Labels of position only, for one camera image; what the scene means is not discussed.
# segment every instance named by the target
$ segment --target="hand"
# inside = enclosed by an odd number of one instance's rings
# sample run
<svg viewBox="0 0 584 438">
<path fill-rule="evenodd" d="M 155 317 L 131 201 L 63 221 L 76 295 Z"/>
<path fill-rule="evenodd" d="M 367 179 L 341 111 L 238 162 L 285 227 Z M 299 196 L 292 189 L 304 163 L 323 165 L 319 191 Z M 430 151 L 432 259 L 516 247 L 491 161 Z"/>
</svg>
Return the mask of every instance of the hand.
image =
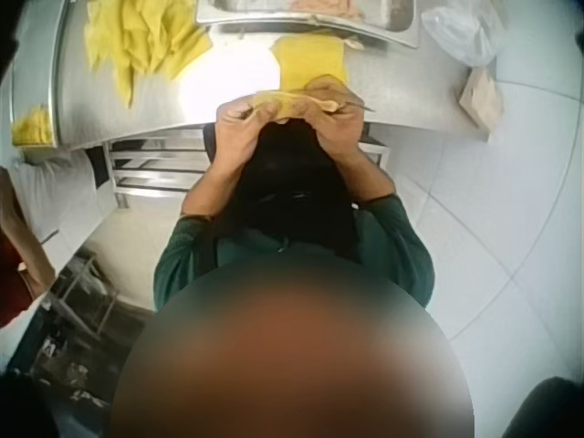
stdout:
<svg viewBox="0 0 584 438">
<path fill-rule="evenodd" d="M 0 167 L 0 223 L 14 212 L 15 198 L 10 175 Z"/>
<path fill-rule="evenodd" d="M 303 94 L 319 100 L 333 100 L 339 105 L 334 114 L 323 112 L 309 99 L 295 103 L 299 117 L 314 128 L 322 149 L 333 160 L 341 160 L 359 152 L 365 111 L 363 101 L 338 79 L 323 76 L 310 82 Z"/>
<path fill-rule="evenodd" d="M 217 152 L 212 168 L 236 172 L 254 155 L 259 133 L 273 121 L 279 105 L 272 102 L 254 109 L 252 99 L 248 96 L 225 103 L 217 111 Z"/>
</svg>

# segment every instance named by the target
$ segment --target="white tile wall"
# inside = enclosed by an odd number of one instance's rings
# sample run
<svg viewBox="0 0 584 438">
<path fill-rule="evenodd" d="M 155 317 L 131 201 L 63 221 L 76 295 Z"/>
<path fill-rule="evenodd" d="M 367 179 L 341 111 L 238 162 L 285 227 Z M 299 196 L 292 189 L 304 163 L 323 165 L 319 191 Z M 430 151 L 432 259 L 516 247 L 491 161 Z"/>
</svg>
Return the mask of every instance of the white tile wall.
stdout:
<svg viewBox="0 0 584 438">
<path fill-rule="evenodd" d="M 582 135 L 566 184 L 533 251 L 516 274 L 568 364 L 582 378 Z"/>
<path fill-rule="evenodd" d="M 539 89 L 500 87 L 506 114 L 488 144 L 448 140 L 431 193 L 513 273 L 558 196 L 579 104 Z"/>
<path fill-rule="evenodd" d="M 130 209 L 115 211 L 88 240 L 98 263 L 120 291 L 121 299 L 154 309 L 153 275 L 181 201 L 128 197 Z"/>
<path fill-rule="evenodd" d="M 436 273 L 428 311 L 452 339 L 485 309 L 509 276 L 434 199 L 423 210 L 418 233 L 432 255 Z"/>
<path fill-rule="evenodd" d="M 415 229 L 420 220 L 420 216 L 422 216 L 423 207 L 428 201 L 428 192 L 423 190 L 410 178 L 401 174 L 398 174 L 394 181 L 397 193 Z"/>
<path fill-rule="evenodd" d="M 569 0 L 505 0 L 506 47 L 497 78 L 580 97 L 582 14 Z"/>
<path fill-rule="evenodd" d="M 375 124 L 371 137 L 391 148 L 389 174 L 408 177 L 430 191 L 443 152 L 443 136 L 428 130 Z"/>
<path fill-rule="evenodd" d="M 476 438 L 500 437 L 541 381 L 570 377 L 554 342 L 513 282 L 453 347 L 473 400 Z"/>
</svg>

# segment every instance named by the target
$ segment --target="stainless steel counter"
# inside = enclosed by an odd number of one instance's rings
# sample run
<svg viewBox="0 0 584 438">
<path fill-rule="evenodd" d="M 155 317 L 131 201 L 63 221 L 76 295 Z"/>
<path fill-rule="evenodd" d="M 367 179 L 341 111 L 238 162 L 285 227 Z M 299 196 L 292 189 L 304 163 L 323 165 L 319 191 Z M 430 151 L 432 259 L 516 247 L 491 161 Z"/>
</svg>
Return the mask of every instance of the stainless steel counter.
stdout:
<svg viewBox="0 0 584 438">
<path fill-rule="evenodd" d="M 440 0 L 419 0 L 425 10 Z M 214 48 L 174 82 L 163 75 L 140 78 L 133 105 L 125 109 L 116 94 L 112 70 L 89 71 L 83 38 L 87 0 L 71 4 L 57 78 L 60 139 L 70 147 L 88 146 L 154 130 L 214 121 L 223 102 L 260 89 L 279 87 L 279 66 L 269 48 L 276 33 L 210 30 Z M 457 103 L 468 68 L 446 55 L 421 29 L 420 47 L 380 41 L 363 51 L 347 48 L 350 86 L 376 110 L 370 122 L 459 133 L 483 138 Z"/>
</svg>

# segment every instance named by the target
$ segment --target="tile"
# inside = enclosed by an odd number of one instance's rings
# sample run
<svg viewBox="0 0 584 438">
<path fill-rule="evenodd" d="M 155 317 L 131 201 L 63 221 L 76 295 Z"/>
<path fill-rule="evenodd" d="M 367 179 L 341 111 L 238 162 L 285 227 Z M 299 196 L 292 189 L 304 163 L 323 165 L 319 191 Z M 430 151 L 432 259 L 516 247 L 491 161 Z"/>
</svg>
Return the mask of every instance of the tile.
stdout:
<svg viewBox="0 0 584 438">
<path fill-rule="evenodd" d="M 501 436 L 526 396 L 568 369 L 537 315 L 513 283 L 460 337 L 454 353 L 473 400 L 474 436 Z"/>
<path fill-rule="evenodd" d="M 575 36 L 582 29 L 576 2 L 505 0 L 506 46 L 497 57 L 502 81 L 580 97 L 582 55 Z"/>
<path fill-rule="evenodd" d="M 434 199 L 428 200 L 418 234 L 430 252 L 436 286 L 428 312 L 448 339 L 456 336 L 509 280 L 481 244 Z"/>
<path fill-rule="evenodd" d="M 183 200 L 132 196 L 129 198 L 129 204 L 132 210 L 146 214 L 149 218 L 146 228 L 158 260 L 180 218 Z"/>
<path fill-rule="evenodd" d="M 107 181 L 98 188 L 98 203 L 104 220 L 118 208 L 112 181 Z"/>
<path fill-rule="evenodd" d="M 74 210 L 63 219 L 59 232 L 73 252 L 77 252 L 103 219 L 98 197 L 79 199 Z"/>
<path fill-rule="evenodd" d="M 126 302 L 154 308 L 152 280 L 158 262 L 150 239 L 148 216 L 116 210 L 87 241 L 97 261 Z"/>
<path fill-rule="evenodd" d="M 489 142 L 450 137 L 431 195 L 513 273 L 558 196 L 579 104 L 518 85 L 501 90 L 506 114 Z"/>
<path fill-rule="evenodd" d="M 426 192 L 432 182 L 443 149 L 443 135 L 429 130 L 374 124 L 370 136 L 391 148 L 387 171 L 392 177 L 404 175 Z"/>
<path fill-rule="evenodd" d="M 75 254 L 75 251 L 68 245 L 67 239 L 61 234 L 53 235 L 43 244 L 43 249 L 47 254 L 48 261 L 57 273 L 61 272 L 65 265 Z"/>
<path fill-rule="evenodd" d="M 394 178 L 394 182 L 397 194 L 403 202 L 403 206 L 410 218 L 410 222 L 412 223 L 412 226 L 416 228 L 429 195 L 407 176 L 398 174 Z"/>
<path fill-rule="evenodd" d="M 515 281 L 575 378 L 582 377 L 582 137 L 549 222 Z"/>
</svg>

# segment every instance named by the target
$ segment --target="metal tray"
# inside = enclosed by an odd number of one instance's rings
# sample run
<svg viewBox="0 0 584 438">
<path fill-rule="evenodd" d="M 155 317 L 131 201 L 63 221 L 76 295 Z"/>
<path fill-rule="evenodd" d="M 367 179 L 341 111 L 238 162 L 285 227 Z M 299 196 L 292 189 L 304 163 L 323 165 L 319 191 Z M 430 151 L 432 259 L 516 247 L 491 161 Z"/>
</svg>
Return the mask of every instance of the metal tray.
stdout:
<svg viewBox="0 0 584 438">
<path fill-rule="evenodd" d="M 386 41 L 418 47 L 417 0 L 359 0 L 362 21 L 338 16 L 290 12 L 292 0 L 200 0 L 196 21 L 227 23 L 299 23 L 330 26 Z"/>
</svg>

